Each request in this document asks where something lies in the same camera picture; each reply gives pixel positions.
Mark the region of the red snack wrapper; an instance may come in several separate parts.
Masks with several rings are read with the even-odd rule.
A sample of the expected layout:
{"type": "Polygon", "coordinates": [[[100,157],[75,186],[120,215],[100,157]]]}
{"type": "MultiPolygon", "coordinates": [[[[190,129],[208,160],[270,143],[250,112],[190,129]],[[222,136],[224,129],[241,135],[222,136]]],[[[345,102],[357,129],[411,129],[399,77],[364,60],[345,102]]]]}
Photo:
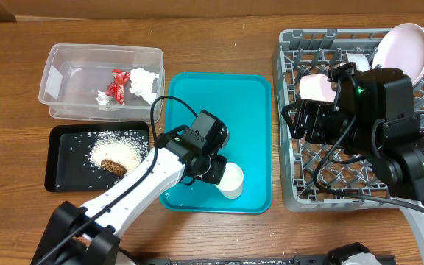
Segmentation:
{"type": "Polygon", "coordinates": [[[120,105],[124,105],[124,86],[130,79],[130,72],[119,69],[112,70],[113,82],[105,91],[107,96],[112,96],[120,105]]]}

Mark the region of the white rice pile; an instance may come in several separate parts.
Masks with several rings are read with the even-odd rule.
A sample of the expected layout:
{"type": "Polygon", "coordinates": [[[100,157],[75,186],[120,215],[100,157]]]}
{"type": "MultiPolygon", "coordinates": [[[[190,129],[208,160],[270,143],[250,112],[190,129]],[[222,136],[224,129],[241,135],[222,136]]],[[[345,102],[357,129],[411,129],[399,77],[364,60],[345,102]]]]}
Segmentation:
{"type": "Polygon", "coordinates": [[[124,177],[136,169],[148,153],[148,135],[144,131],[108,130],[93,133],[92,136],[95,141],[88,153],[89,163],[100,169],[103,169],[101,161],[104,159],[120,163],[127,169],[124,177]]]}

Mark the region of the grey bowl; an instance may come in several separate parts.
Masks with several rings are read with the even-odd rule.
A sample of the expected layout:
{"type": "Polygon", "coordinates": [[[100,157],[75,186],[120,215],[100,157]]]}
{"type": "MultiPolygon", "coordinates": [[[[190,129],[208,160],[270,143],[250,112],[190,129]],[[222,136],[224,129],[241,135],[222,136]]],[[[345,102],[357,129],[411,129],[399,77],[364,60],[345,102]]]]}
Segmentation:
{"type": "Polygon", "coordinates": [[[363,54],[345,53],[342,55],[344,63],[355,63],[358,71],[369,71],[368,59],[363,54]]]}

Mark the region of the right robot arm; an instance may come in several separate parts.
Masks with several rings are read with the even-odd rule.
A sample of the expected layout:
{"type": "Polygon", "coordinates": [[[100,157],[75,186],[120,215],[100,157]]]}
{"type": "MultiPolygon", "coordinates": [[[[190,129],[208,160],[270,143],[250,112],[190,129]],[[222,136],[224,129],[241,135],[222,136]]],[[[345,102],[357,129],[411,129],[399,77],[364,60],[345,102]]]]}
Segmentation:
{"type": "Polygon", "coordinates": [[[331,68],[328,81],[338,85],[333,101],[300,97],[281,109],[292,138],[330,146],[314,170],[314,185],[335,197],[401,208],[424,262],[424,132],[414,110],[412,80],[399,68],[359,71],[354,63],[346,63],[331,68]],[[345,192],[322,184],[318,174],[338,148],[350,156],[348,163],[371,163],[390,196],[345,192]]]}

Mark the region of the pink plate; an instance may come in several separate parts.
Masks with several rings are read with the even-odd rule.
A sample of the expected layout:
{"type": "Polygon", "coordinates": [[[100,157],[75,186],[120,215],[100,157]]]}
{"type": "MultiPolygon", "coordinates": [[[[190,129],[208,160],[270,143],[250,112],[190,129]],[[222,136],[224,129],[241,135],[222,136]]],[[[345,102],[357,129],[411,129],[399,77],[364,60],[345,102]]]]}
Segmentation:
{"type": "Polygon", "coordinates": [[[405,23],[391,29],[381,40],[372,67],[399,68],[417,84],[424,75],[424,29],[405,23]]]}

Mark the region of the small white dish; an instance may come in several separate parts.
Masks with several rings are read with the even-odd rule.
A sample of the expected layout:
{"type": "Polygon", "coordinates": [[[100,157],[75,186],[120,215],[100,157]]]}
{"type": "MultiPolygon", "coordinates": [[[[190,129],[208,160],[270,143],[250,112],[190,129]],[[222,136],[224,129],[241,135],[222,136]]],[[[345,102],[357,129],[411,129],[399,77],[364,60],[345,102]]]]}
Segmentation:
{"type": "Polygon", "coordinates": [[[244,173],[240,166],[227,162],[219,184],[215,186],[228,199],[237,199],[243,191],[244,173]]]}

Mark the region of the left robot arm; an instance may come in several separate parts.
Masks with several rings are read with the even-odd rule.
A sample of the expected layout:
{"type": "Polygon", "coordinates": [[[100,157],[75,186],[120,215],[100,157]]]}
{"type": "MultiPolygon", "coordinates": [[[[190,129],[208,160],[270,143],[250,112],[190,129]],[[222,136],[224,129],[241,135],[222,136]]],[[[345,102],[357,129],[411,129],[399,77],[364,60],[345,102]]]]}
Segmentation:
{"type": "Polygon", "coordinates": [[[58,206],[49,219],[33,264],[132,264],[120,253],[120,239],[137,217],[184,177],[217,184],[227,168],[219,155],[228,132],[179,126],[162,133],[133,172],[81,207],[58,206]]]}

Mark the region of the white napkin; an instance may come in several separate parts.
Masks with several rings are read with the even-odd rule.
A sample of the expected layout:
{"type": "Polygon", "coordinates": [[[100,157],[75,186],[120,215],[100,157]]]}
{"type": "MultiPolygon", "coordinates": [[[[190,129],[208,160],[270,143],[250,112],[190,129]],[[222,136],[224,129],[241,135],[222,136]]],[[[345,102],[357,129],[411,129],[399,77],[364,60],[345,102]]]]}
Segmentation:
{"type": "Polygon", "coordinates": [[[147,71],[143,68],[134,68],[130,71],[130,93],[141,97],[149,105],[157,98],[157,93],[153,91],[153,85],[159,74],[147,71]]]}

